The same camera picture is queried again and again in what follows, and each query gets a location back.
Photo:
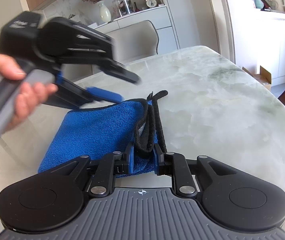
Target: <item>clock face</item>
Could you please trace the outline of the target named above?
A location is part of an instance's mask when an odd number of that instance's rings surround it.
[[[156,7],[157,1],[156,0],[147,0],[146,4],[149,8],[153,8],[153,7]]]

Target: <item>microfiber cloth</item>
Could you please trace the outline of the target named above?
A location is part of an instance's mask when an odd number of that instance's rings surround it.
[[[151,93],[147,99],[68,112],[38,172],[80,155],[97,160],[110,152],[124,152],[129,142],[135,143],[130,175],[152,171],[154,144],[158,143],[166,152],[157,100],[167,94],[164,90],[154,96]]]

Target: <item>cardboard box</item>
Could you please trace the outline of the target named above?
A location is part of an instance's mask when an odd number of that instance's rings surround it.
[[[259,74],[251,74],[244,67],[242,69],[243,69],[243,71],[245,71],[249,75],[251,75],[260,84],[262,84],[265,88],[267,88],[269,91],[271,90],[271,73],[268,70],[266,70],[262,66],[260,66]]]

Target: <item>gray gripper handle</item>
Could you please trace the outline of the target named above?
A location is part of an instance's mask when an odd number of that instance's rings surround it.
[[[24,79],[24,82],[28,82],[30,85],[33,85],[37,82],[47,85],[54,81],[55,81],[55,76],[52,73],[40,69],[34,69]],[[20,87],[18,87],[15,90],[15,92],[10,96],[10,98],[7,100],[6,104],[0,111],[0,136],[5,131],[6,126],[10,122],[12,116],[14,115],[15,99],[19,94],[19,90]]]
[[[285,232],[241,233],[210,220],[196,201],[175,196],[169,188],[115,188],[91,199],[72,222],[47,233],[9,229],[0,240],[285,240]]]

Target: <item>drawer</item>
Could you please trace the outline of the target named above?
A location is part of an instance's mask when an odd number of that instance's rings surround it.
[[[119,19],[118,24],[120,28],[124,28],[134,23],[142,22],[144,20],[151,21],[156,30],[171,26],[167,7],[165,6],[129,15],[125,18]]]
[[[98,27],[95,30],[101,32],[101,33],[109,33],[112,32],[114,30],[119,29],[119,25],[117,23],[117,21],[111,22],[111,23],[107,23],[104,26]]]
[[[157,30],[159,43],[158,43],[158,55],[172,52],[177,49],[175,35],[173,34],[172,27],[163,28]]]

